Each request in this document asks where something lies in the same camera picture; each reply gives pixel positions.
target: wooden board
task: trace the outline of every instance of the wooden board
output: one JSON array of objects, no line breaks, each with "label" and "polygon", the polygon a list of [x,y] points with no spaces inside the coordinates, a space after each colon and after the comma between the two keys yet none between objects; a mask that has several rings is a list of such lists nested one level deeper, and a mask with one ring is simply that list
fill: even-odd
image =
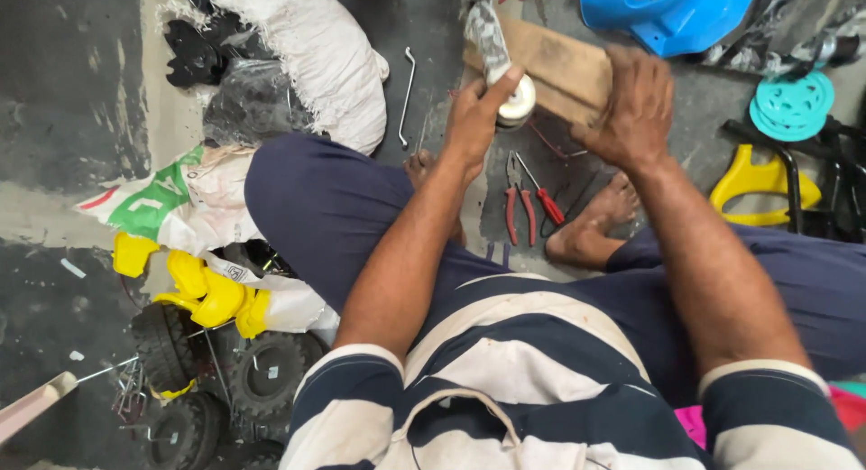
[{"label": "wooden board", "polygon": [[[604,50],[523,20],[500,17],[500,22],[511,60],[533,77],[538,106],[566,121],[595,125],[612,88]],[[471,43],[463,62],[483,70]]]}]

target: yellow plastic piece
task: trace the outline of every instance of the yellow plastic piece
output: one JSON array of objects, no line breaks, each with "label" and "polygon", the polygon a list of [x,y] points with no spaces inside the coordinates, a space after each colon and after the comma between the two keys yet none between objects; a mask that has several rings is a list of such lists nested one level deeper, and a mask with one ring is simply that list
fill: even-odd
[{"label": "yellow plastic piece", "polygon": [[270,302],[270,290],[259,290],[251,303],[244,303],[244,307],[237,311],[235,325],[241,336],[255,338],[267,329],[264,318],[268,302]]},{"label": "yellow plastic piece", "polygon": [[[709,196],[709,202],[725,220],[732,223],[750,226],[783,225],[790,218],[786,215],[788,208],[769,212],[749,214],[729,214],[722,212],[725,203],[736,196],[749,193],[788,194],[788,179],[785,175],[785,164],[774,155],[765,166],[752,165],[752,146],[740,145],[733,157],[733,164],[721,178],[719,184]],[[800,205],[803,209],[815,206],[821,199],[821,191],[808,177],[800,173]]]},{"label": "yellow plastic piece", "polygon": [[166,267],[182,298],[199,299],[208,293],[205,273],[211,270],[204,267],[204,260],[182,250],[172,250],[168,253]]},{"label": "yellow plastic piece", "polygon": [[198,309],[199,306],[198,299],[184,298],[183,296],[180,296],[179,292],[163,292],[162,294],[157,294],[153,297],[153,301],[155,303],[165,302],[175,304],[191,312],[196,312],[196,309]]},{"label": "yellow plastic piece", "polygon": [[189,392],[189,390],[194,385],[196,385],[196,379],[192,379],[191,381],[189,381],[189,385],[186,386],[186,388],[180,389],[178,392],[171,392],[170,390],[167,390],[165,392],[160,392],[159,393],[159,399],[163,399],[165,401],[170,401],[170,400],[174,399],[175,397],[182,396],[182,395],[186,394],[187,392]]},{"label": "yellow plastic piece", "polygon": [[124,276],[137,277],[145,273],[147,259],[159,250],[159,244],[144,237],[124,232],[114,235],[114,271]]},{"label": "yellow plastic piece", "polygon": [[203,269],[207,296],[190,319],[205,328],[213,328],[233,318],[244,305],[244,286],[211,269]]}]

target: red screwdriver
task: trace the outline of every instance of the red screwdriver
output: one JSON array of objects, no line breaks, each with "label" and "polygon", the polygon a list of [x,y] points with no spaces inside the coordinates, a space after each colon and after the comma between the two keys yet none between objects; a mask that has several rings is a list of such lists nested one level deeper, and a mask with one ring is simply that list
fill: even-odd
[{"label": "red screwdriver", "polygon": [[539,186],[538,182],[533,177],[533,173],[529,172],[529,167],[526,166],[523,159],[521,159],[521,155],[517,152],[514,153],[517,156],[517,160],[521,162],[523,166],[523,170],[529,175],[529,179],[533,180],[533,184],[535,184],[535,197],[541,201],[541,207],[544,208],[544,212],[547,213],[547,218],[550,218],[550,221],[553,221],[554,225],[562,225],[566,221],[566,217],[563,216],[562,211],[556,206],[556,203],[553,202],[550,196],[547,195],[547,189]]}]

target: navy blue pants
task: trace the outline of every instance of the navy blue pants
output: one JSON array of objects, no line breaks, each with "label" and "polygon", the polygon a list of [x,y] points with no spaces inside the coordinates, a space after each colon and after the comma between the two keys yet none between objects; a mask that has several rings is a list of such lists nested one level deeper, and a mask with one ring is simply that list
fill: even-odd
[{"label": "navy blue pants", "polygon": [[[326,139],[289,134],[256,152],[245,193],[267,241],[341,312],[414,188],[400,168]],[[773,278],[817,372],[828,380],[866,372],[866,246],[731,227]],[[425,325],[456,309],[448,303],[455,288],[504,272],[510,271],[449,243]],[[561,288],[590,299],[619,324],[674,407],[695,403],[695,361],[653,232],[639,232],[617,250],[607,272]]]}]

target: hand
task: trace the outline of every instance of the hand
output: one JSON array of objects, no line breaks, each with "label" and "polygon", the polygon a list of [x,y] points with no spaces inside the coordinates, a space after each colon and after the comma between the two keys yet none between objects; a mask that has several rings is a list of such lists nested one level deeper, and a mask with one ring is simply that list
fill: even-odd
[{"label": "hand", "polygon": [[523,69],[513,66],[490,89],[483,79],[477,79],[463,87],[454,100],[439,158],[464,167],[467,185],[481,174],[484,154],[493,141],[496,114],[517,89],[521,77]]},{"label": "hand", "polygon": [[605,162],[637,174],[668,157],[674,79],[662,59],[638,48],[612,45],[613,91],[602,126],[575,123],[571,136]]}]

